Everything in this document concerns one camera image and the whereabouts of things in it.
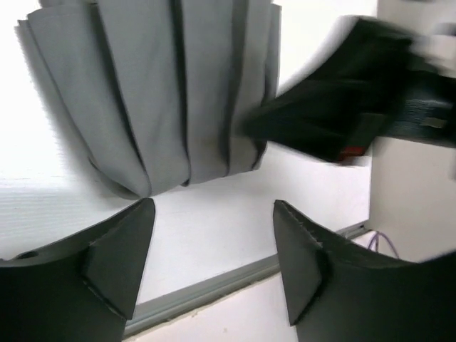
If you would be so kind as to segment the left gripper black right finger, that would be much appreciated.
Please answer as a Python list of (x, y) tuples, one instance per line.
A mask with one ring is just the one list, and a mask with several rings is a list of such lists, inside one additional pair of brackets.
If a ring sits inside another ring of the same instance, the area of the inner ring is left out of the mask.
[(455, 339), (455, 253), (413, 263), (372, 252), (278, 200), (274, 234), (300, 341)]

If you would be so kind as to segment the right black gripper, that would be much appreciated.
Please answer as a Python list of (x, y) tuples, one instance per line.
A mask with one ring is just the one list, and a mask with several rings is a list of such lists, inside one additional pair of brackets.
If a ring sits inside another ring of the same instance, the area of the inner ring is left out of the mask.
[(245, 135), (326, 162), (364, 155), (382, 137), (455, 144), (455, 82), (430, 55), (436, 36), (349, 16), (320, 65), (242, 123)]

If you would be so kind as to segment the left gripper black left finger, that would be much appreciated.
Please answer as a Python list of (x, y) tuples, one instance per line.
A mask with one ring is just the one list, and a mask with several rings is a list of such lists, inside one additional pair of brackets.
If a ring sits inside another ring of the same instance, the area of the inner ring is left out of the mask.
[(44, 247), (1, 261), (1, 340), (121, 341), (155, 222), (141, 199)]

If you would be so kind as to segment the grey pleated skirt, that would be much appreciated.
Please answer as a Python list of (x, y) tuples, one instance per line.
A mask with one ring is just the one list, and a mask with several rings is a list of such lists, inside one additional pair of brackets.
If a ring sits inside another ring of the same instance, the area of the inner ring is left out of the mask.
[(266, 145), (240, 126), (276, 94), (280, 6), (43, 1), (19, 27), (44, 93), (124, 196), (259, 167)]

